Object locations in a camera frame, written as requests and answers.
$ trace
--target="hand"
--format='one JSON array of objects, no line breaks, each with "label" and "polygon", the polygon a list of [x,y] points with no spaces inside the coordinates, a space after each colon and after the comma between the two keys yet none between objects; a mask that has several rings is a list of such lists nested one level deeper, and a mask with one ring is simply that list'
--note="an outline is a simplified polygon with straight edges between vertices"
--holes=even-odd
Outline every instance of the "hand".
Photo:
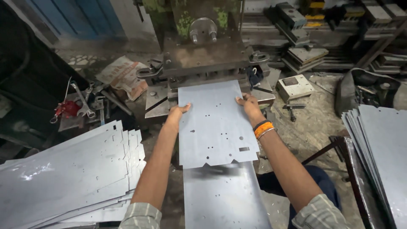
[{"label": "hand", "polygon": [[250,124],[254,128],[257,124],[266,120],[266,118],[260,111],[256,97],[247,93],[242,93],[242,96],[244,100],[236,97],[236,102],[244,107],[245,112],[249,117]]},{"label": "hand", "polygon": [[190,107],[191,107],[191,103],[188,103],[184,107],[179,107],[178,105],[171,107],[170,113],[168,114],[167,121],[165,121],[165,124],[175,128],[176,131],[178,132],[179,131],[179,121],[182,117],[182,114],[187,112]]}]

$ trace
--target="floor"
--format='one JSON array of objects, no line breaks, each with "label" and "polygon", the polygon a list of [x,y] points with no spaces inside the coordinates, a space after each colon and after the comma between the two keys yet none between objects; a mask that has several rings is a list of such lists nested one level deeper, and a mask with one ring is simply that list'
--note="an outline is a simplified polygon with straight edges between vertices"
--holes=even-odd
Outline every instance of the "floor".
[{"label": "floor", "polygon": [[[134,53],[118,52],[94,52],[86,53],[70,50],[56,50],[56,52],[75,70],[83,76],[92,78],[106,65],[113,62],[122,55],[134,61],[146,63],[148,58],[154,55],[137,55]],[[340,79],[340,75],[326,76],[326,74],[307,73],[311,84],[315,88],[314,94],[307,98],[300,98],[295,103],[305,103],[305,109],[295,110],[296,122],[290,121],[287,110],[282,109],[284,102],[276,93],[276,100],[271,107],[271,111],[276,115],[275,126],[282,140],[287,144],[292,153],[299,161],[311,156],[330,143],[330,135],[338,135],[344,129],[342,120],[335,116],[333,110],[334,91],[332,85]],[[143,136],[144,151],[146,160],[151,155],[161,124],[144,126],[143,118],[145,113],[146,93],[143,93],[136,101],[128,103],[128,106],[135,112],[136,120],[140,123],[140,128],[147,130],[147,135]],[[259,173],[272,171],[267,160],[259,160]],[[317,158],[311,165],[325,168],[346,170],[345,164],[341,163],[334,150]],[[338,193],[341,197],[343,215],[347,219],[351,228],[364,228],[359,211],[356,205],[354,194],[350,183],[342,181],[346,177],[345,173],[326,171],[334,181]],[[269,214],[271,225],[274,229],[286,229],[289,218],[289,201],[285,197],[268,194],[262,191],[264,205]],[[164,204],[162,208],[161,227],[166,229],[184,228],[184,194],[183,176],[181,170],[170,167],[169,181]]]}]

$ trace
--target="blue door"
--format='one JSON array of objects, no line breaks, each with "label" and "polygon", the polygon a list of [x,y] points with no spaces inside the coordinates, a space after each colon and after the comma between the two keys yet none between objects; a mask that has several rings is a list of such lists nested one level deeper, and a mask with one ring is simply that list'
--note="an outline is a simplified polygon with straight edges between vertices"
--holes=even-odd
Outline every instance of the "blue door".
[{"label": "blue door", "polygon": [[26,0],[58,38],[125,37],[109,0]]}]

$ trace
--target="yellow label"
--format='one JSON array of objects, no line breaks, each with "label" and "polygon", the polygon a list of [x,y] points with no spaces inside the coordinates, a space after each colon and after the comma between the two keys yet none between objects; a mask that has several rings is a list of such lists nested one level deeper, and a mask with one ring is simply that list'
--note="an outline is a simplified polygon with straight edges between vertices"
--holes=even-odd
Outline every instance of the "yellow label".
[{"label": "yellow label", "polygon": [[315,26],[322,26],[322,23],[318,23],[318,22],[308,22],[305,26],[311,26],[311,27],[315,27]]},{"label": "yellow label", "polygon": [[311,2],[309,8],[323,8],[324,4],[324,2]]},{"label": "yellow label", "polygon": [[305,15],[305,18],[307,20],[323,20],[325,18],[325,15],[315,15],[315,16]]}]

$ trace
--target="shirt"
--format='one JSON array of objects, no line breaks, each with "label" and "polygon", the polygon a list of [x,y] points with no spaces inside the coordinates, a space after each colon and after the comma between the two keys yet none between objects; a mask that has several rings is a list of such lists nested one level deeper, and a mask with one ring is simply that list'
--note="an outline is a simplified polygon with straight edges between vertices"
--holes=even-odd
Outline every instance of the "shirt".
[{"label": "shirt", "polygon": [[[161,212],[148,203],[132,203],[119,229],[159,229]],[[292,220],[298,229],[349,229],[345,217],[325,194],[314,197]]]}]

